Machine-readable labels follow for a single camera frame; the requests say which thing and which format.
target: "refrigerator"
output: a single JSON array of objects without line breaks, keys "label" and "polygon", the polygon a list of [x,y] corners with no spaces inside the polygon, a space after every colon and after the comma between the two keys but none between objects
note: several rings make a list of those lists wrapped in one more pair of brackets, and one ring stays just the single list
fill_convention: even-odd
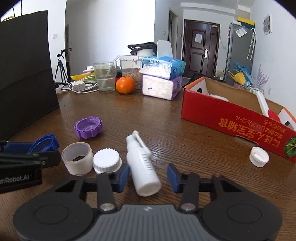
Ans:
[{"label": "refrigerator", "polygon": [[224,74],[224,82],[226,82],[229,85],[234,85],[233,79],[227,73],[230,69],[237,67],[234,63],[240,63],[243,66],[248,67],[250,72],[252,70],[253,59],[250,60],[252,49],[250,52],[249,59],[247,59],[247,56],[251,44],[253,30],[246,28],[248,32],[245,35],[239,37],[235,32],[235,29],[239,27],[241,26],[236,25],[234,23],[230,23],[229,25],[230,31],[228,40],[228,51]]}]

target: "white plastic bottle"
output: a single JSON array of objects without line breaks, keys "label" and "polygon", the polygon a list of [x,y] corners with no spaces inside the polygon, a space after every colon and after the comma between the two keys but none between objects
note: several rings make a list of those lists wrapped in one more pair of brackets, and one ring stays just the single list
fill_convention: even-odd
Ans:
[{"label": "white plastic bottle", "polygon": [[150,161],[151,152],[137,131],[126,138],[127,162],[131,168],[133,183],[140,196],[151,196],[161,189],[161,182]]}]

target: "red cardboard box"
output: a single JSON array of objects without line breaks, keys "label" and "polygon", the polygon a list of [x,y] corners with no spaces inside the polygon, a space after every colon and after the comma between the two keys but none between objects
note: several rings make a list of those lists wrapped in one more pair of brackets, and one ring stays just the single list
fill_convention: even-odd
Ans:
[{"label": "red cardboard box", "polygon": [[[225,97],[229,102],[209,94]],[[285,107],[266,101],[281,123],[262,115],[255,94],[202,77],[184,88],[181,118],[246,138],[296,162],[296,119]]]}]

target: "white wall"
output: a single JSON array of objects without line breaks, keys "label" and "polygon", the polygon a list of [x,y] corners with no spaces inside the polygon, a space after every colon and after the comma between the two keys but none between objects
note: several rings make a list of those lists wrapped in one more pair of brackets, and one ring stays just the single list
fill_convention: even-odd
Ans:
[{"label": "white wall", "polygon": [[[272,33],[265,36],[263,20],[269,13]],[[274,0],[256,0],[251,7],[251,20],[255,21],[257,29],[252,75],[257,76],[262,64],[263,74],[269,77],[264,87],[265,97],[285,106],[296,116],[296,20]]]},{"label": "white wall", "polygon": [[129,55],[130,44],[153,42],[155,0],[87,0],[66,7],[71,74],[95,62]]},{"label": "white wall", "polygon": [[155,1],[155,27],[154,27],[154,42],[157,40],[168,40],[168,21],[169,9],[178,16],[178,34],[177,34],[177,51],[176,58],[181,59],[182,38],[183,35],[183,9],[181,2],[177,0],[156,0]]},{"label": "white wall", "polygon": [[220,40],[216,70],[224,70],[226,65],[228,48],[227,35],[229,33],[229,24],[231,21],[233,21],[233,15],[227,15],[211,11],[184,9],[183,18],[188,20],[197,20],[220,24],[220,36],[222,39],[222,43]]},{"label": "white wall", "polygon": [[[49,52],[50,52],[50,61],[52,65],[53,78],[54,78],[56,67],[57,67],[57,54],[61,53],[62,49],[65,49],[66,1],[67,0],[23,0],[22,1],[23,15],[47,10],[48,42],[49,42]],[[15,9],[15,16],[16,17],[20,16],[20,2],[18,2],[14,6],[14,9]],[[13,16],[12,9],[10,9],[2,17],[2,20],[10,16]],[[53,34],[57,34],[56,39],[52,39]],[[59,73],[57,76],[57,81],[61,81],[61,77]]]}]

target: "power adapter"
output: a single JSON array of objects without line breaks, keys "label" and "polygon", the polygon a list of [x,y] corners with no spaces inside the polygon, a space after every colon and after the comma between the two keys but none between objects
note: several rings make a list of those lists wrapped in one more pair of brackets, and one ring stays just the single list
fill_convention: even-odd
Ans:
[{"label": "power adapter", "polygon": [[77,92],[83,91],[85,90],[85,83],[83,82],[83,80],[74,81],[72,83],[72,89]]}]

